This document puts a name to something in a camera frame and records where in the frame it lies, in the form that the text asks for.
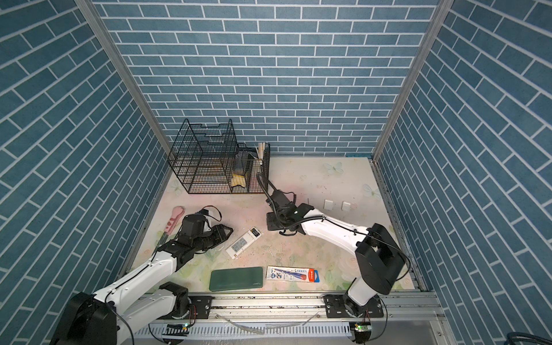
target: blue brick wall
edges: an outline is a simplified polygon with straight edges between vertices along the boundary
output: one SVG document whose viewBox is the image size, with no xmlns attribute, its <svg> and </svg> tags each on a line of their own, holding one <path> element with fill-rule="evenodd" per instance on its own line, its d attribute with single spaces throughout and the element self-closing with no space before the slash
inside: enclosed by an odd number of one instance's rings
<svg viewBox="0 0 552 345">
<path fill-rule="evenodd" d="M 438 0 L 95 0 L 161 126 L 370 155 Z"/>
<path fill-rule="evenodd" d="M 117 275 L 164 153 L 73 0 L 0 0 L 0 343 Z"/>
<path fill-rule="evenodd" d="M 456 0 L 381 156 L 459 343 L 552 337 L 551 18 Z"/>
</svg>

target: metal mesh rack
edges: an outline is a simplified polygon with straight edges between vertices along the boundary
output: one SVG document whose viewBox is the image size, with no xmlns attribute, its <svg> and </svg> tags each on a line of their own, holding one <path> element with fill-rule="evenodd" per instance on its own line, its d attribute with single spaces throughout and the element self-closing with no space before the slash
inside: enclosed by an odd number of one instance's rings
<svg viewBox="0 0 552 345">
<path fill-rule="evenodd" d="M 189 194 L 259 194 L 256 175 L 262 172 L 268 180 L 269 159 L 270 144 L 262 164 L 255 148 L 238 144 L 232 120 L 206 126 L 185 119 L 168 163 Z"/>
</svg>

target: green case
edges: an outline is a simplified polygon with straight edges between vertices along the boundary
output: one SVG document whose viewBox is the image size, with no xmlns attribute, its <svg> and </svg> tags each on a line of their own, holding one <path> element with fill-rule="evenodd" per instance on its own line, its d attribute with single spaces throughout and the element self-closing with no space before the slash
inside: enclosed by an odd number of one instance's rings
<svg viewBox="0 0 552 345">
<path fill-rule="evenodd" d="M 262 267 L 216 269 L 211 272 L 210 291 L 258 289 L 262 287 Z"/>
</svg>

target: cotton swab bundle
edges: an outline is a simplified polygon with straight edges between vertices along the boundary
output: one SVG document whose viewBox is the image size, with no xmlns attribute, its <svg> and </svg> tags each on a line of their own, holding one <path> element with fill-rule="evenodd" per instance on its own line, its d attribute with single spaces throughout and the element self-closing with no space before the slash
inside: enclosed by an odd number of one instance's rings
<svg viewBox="0 0 552 345">
<path fill-rule="evenodd" d="M 257 156 L 259 157 L 259 164 L 263 165 L 263 154 L 264 154 L 264 148 L 266 147 L 265 142 L 260 142 L 257 145 Z"/>
</svg>

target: pink object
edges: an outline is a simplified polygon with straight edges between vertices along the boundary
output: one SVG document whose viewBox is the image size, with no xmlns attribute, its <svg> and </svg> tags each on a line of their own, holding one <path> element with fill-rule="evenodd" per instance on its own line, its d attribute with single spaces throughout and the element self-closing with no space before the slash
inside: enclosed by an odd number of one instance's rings
<svg viewBox="0 0 552 345">
<path fill-rule="evenodd" d="M 178 220 L 184 215 L 184 207 L 182 206 L 176 206 L 173 209 L 173 213 L 171 215 L 171 218 L 169 219 L 169 222 L 167 223 L 167 227 L 165 227 L 165 233 L 170 235 L 172 231 L 174 230 L 174 226 L 178 222 Z"/>
</svg>

